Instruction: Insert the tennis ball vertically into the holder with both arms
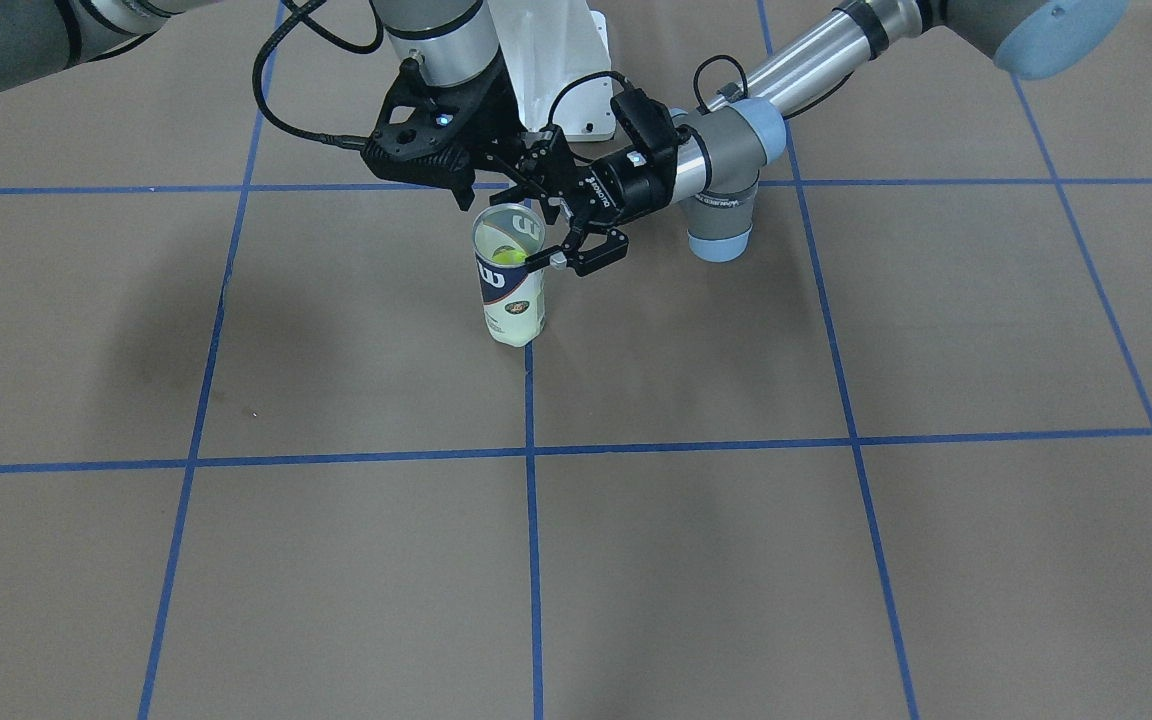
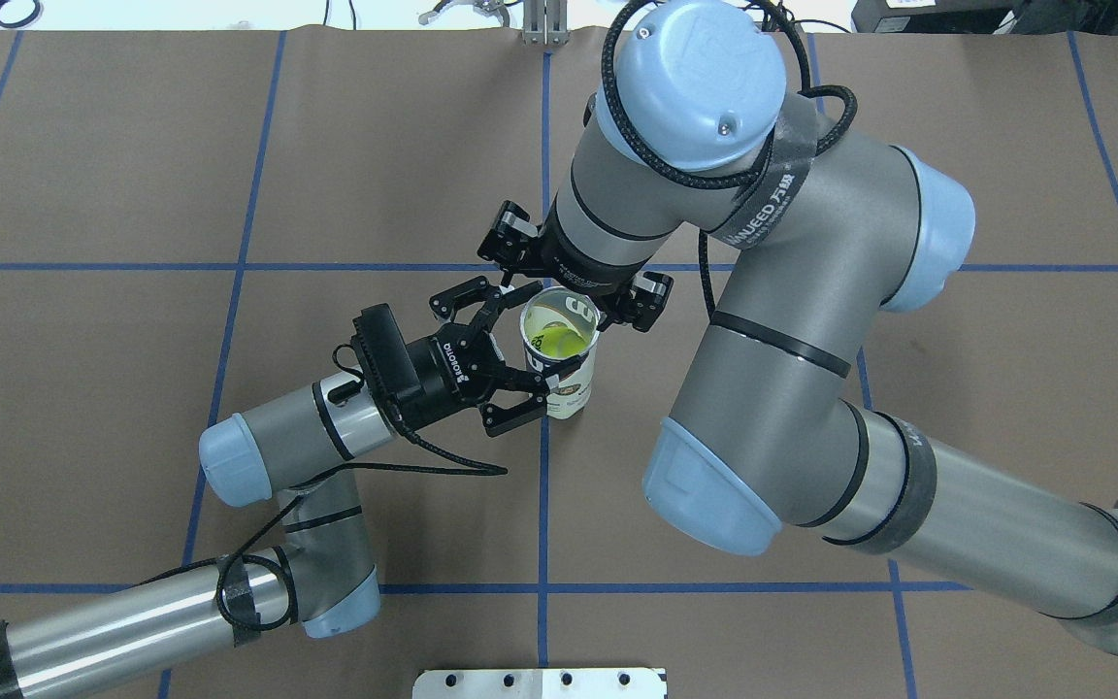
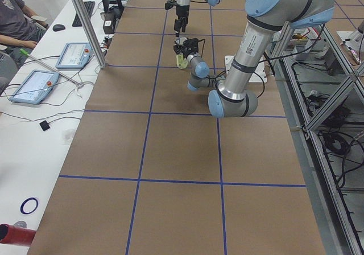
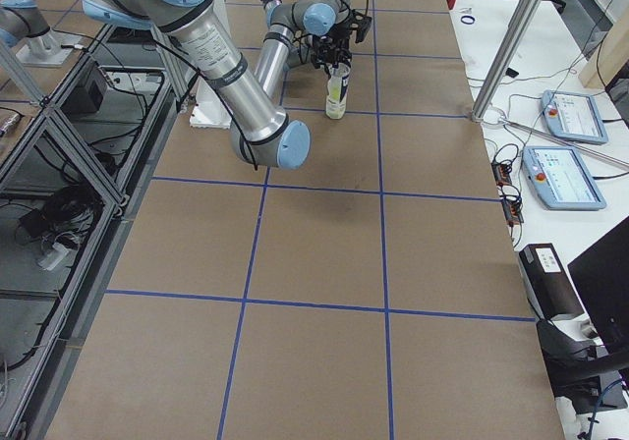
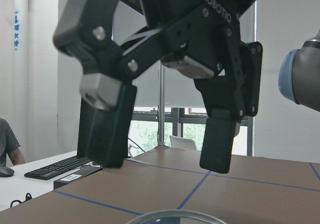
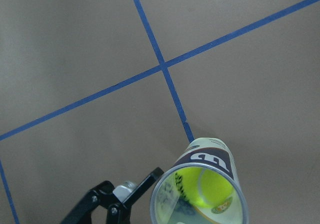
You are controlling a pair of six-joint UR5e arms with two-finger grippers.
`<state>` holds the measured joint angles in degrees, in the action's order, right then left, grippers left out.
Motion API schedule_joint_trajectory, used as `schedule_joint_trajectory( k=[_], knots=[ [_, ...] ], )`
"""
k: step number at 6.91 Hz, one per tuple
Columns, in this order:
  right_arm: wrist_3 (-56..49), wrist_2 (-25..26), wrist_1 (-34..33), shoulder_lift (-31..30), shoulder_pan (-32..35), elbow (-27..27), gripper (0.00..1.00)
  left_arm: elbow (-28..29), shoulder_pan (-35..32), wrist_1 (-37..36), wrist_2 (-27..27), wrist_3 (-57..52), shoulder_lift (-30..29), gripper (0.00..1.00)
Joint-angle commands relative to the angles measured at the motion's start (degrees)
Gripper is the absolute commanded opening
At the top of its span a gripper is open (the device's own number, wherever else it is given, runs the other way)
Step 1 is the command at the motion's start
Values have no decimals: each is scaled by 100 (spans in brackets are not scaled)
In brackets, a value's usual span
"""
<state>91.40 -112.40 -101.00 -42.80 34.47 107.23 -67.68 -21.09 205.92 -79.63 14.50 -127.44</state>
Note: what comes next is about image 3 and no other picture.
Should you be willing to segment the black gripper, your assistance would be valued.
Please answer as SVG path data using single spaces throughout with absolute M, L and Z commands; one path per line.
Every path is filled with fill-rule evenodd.
M 188 57 L 192 53 L 195 53 L 195 47 L 191 43 L 174 45 L 173 50 L 175 54 L 182 54 L 183 57 Z
M 174 22 L 174 30 L 175 30 L 175 36 L 177 38 L 180 37 L 181 32 L 185 32 L 185 29 L 187 26 L 187 20 L 188 20 L 188 16 L 189 16 L 189 9 L 190 9 L 190 5 L 188 5 L 188 6 L 177 5 L 176 6 L 177 19 L 175 19 L 175 22 Z

